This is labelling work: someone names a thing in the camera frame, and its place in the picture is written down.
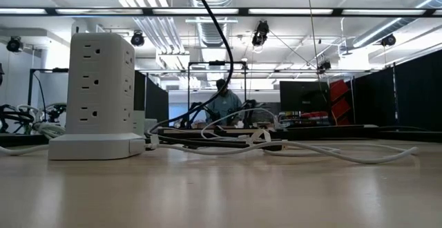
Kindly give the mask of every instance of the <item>black partition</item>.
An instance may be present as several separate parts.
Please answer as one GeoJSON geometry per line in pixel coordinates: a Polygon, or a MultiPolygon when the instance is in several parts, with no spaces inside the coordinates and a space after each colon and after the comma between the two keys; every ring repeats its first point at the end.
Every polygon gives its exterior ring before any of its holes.
{"type": "Polygon", "coordinates": [[[442,131],[442,51],[396,67],[398,118],[403,126],[442,131]]]}
{"type": "Polygon", "coordinates": [[[146,118],[158,122],[169,119],[169,93],[149,78],[146,80],[146,118]]]}
{"type": "Polygon", "coordinates": [[[356,124],[396,124],[392,68],[354,80],[354,113],[356,124]]]}

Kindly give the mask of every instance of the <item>computer monitor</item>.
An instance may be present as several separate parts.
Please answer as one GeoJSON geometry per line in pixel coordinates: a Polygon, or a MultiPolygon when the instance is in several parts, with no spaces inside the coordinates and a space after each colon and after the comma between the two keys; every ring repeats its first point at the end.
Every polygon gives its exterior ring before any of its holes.
{"type": "Polygon", "coordinates": [[[327,82],[280,82],[280,98],[282,111],[315,112],[329,110],[329,86],[327,82]]]}

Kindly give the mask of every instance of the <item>blue shirt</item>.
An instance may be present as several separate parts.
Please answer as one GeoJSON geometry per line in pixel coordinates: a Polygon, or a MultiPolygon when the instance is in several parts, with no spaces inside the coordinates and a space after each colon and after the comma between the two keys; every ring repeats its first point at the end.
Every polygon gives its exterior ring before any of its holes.
{"type": "MultiPolygon", "coordinates": [[[[238,109],[241,107],[242,103],[240,98],[232,91],[227,90],[225,96],[217,96],[210,104],[207,105],[214,113],[219,113],[220,117],[225,117],[230,113],[235,111],[239,111],[238,109]]],[[[213,122],[210,118],[210,115],[206,113],[206,122],[213,122]]],[[[227,125],[227,120],[222,120],[220,125],[227,125]]]]}

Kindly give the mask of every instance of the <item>table surface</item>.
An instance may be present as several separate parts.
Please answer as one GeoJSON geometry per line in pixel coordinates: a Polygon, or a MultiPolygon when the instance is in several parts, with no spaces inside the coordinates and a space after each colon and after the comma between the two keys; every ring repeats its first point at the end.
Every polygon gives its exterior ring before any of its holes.
{"type": "Polygon", "coordinates": [[[380,165],[262,151],[158,149],[109,161],[3,156],[0,227],[442,227],[441,144],[362,142],[417,146],[420,154],[380,165]]]}

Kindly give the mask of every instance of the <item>person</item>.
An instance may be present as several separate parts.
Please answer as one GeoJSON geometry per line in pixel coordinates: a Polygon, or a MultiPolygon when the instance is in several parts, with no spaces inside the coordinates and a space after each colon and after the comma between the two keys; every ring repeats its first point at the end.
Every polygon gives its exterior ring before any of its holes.
{"type": "MultiPolygon", "coordinates": [[[[223,79],[219,79],[216,81],[216,88],[220,90],[222,86],[226,84],[226,81],[223,79]]],[[[214,113],[219,113],[220,118],[227,116],[228,114],[236,112],[240,107],[242,103],[240,98],[235,94],[232,93],[228,88],[225,88],[212,102],[207,105],[207,108],[209,108],[214,113]]],[[[212,120],[210,118],[210,115],[206,113],[206,122],[211,123],[215,120],[212,120]]],[[[227,120],[222,120],[219,125],[234,125],[236,122],[238,122],[238,118],[233,121],[232,124],[227,124],[227,120]]]]}

